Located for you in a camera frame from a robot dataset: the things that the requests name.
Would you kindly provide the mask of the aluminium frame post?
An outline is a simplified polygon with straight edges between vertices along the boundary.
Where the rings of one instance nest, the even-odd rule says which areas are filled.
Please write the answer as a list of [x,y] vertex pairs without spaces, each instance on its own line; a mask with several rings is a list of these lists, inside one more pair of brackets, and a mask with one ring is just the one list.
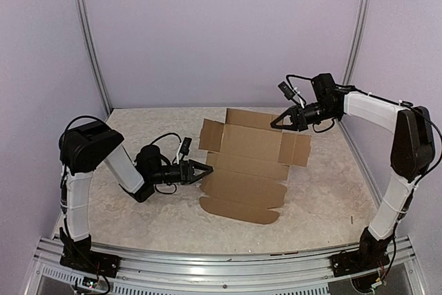
[[365,32],[365,23],[369,12],[369,3],[370,0],[359,1],[358,12],[356,16],[356,25],[344,72],[344,78],[343,78],[344,85],[350,84],[352,82],[352,77],[354,75],[358,54],[361,48],[361,43]]
[[93,34],[90,27],[90,22],[88,18],[86,0],[75,0],[75,4],[77,7],[77,13],[79,16],[79,23],[81,28],[81,33],[84,39],[84,44],[86,47],[86,53],[88,55],[88,59],[90,62],[90,67],[92,70],[93,78],[95,80],[95,84],[97,86],[97,91],[99,94],[99,98],[101,100],[102,106],[104,108],[104,112],[106,116],[110,116],[113,112],[113,105],[108,94],[108,89],[106,87],[106,83],[104,81],[104,76],[102,75],[102,71],[99,65],[99,60],[97,57],[97,51],[95,47],[95,43],[93,40]]

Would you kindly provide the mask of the right aluminium frame post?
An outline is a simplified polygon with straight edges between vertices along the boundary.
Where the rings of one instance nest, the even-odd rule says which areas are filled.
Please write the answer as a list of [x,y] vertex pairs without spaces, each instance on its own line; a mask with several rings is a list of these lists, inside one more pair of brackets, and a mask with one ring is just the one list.
[[370,0],[359,1],[358,12],[356,16],[356,25],[344,72],[344,78],[343,78],[344,85],[350,84],[352,82],[352,77],[354,75],[358,54],[361,48],[361,43],[365,32],[365,23],[369,12],[369,3]]

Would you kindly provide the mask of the left aluminium frame post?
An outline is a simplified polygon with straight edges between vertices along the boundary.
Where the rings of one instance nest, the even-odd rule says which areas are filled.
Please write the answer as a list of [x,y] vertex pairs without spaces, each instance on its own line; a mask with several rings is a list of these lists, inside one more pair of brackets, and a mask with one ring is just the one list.
[[86,47],[86,53],[88,55],[88,59],[90,62],[90,67],[92,70],[93,78],[95,80],[95,84],[97,86],[97,91],[99,94],[99,98],[101,100],[102,106],[104,108],[104,112],[106,116],[110,116],[113,112],[113,105],[108,94],[108,89],[106,87],[106,83],[104,81],[104,76],[102,75],[102,71],[99,65],[99,60],[97,57],[97,51],[95,47],[95,43],[93,40],[93,34],[90,27],[90,22],[88,18],[86,0],[75,0],[75,4],[77,7],[77,13],[79,16],[79,23],[81,28],[81,33],[84,39],[84,44]]

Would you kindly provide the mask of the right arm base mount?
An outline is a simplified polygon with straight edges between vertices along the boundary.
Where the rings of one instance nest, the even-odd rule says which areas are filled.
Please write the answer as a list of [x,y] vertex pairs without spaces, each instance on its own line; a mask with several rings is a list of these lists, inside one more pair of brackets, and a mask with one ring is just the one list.
[[387,254],[375,256],[361,256],[360,251],[342,250],[338,254],[334,254],[329,258],[334,277],[347,276],[357,274],[371,269],[376,269],[381,265],[387,267],[390,258]]

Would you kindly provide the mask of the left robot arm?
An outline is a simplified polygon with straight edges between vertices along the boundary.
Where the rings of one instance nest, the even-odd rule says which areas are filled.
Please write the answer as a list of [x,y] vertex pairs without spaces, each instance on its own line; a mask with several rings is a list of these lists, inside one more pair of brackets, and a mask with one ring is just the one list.
[[90,183],[100,164],[105,164],[119,186],[135,201],[145,202],[159,184],[193,184],[213,172],[207,164],[188,160],[192,139],[179,140],[175,158],[168,159],[151,142],[131,159],[123,145],[124,136],[95,120],[78,127],[69,125],[59,138],[61,210],[64,224],[60,238],[64,244],[62,263],[88,271],[108,257],[91,249],[88,226]]

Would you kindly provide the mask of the front aluminium rail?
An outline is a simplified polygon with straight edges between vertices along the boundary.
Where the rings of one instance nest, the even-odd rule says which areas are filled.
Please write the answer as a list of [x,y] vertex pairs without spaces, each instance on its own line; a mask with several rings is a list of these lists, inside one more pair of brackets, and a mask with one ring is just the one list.
[[[408,237],[396,240],[396,257],[375,294],[429,294]],[[335,277],[330,258],[357,244],[273,254],[182,254],[93,243],[93,250],[121,258],[109,294],[361,294],[352,276]],[[93,275],[59,264],[60,239],[41,238],[19,294],[73,294]]]

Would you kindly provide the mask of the brown cardboard box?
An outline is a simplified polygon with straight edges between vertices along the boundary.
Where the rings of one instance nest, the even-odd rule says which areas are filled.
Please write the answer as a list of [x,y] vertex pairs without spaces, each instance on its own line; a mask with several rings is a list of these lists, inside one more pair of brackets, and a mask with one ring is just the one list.
[[205,119],[199,148],[213,172],[204,177],[207,213],[259,225],[277,221],[291,166],[306,167],[311,136],[273,129],[276,115],[229,108],[223,122]]

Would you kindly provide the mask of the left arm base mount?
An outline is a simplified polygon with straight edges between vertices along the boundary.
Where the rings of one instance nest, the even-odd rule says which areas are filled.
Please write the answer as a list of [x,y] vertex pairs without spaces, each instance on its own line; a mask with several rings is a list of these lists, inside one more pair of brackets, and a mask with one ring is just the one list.
[[119,269],[121,258],[112,254],[89,251],[86,254],[78,251],[63,253],[60,264],[77,271],[89,274],[115,278]]

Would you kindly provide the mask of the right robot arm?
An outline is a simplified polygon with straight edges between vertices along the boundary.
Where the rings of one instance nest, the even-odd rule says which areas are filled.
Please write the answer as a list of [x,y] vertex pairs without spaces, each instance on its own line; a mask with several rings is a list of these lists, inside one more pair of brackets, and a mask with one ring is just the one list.
[[329,120],[344,117],[364,120],[390,133],[390,179],[379,208],[364,229],[354,265],[369,269],[393,240],[399,222],[406,216],[419,182],[436,165],[434,134],[438,128],[429,111],[406,101],[392,101],[354,85],[337,84],[330,73],[306,78],[315,100],[308,103],[286,75],[278,89],[292,105],[271,122],[274,129],[301,132]]

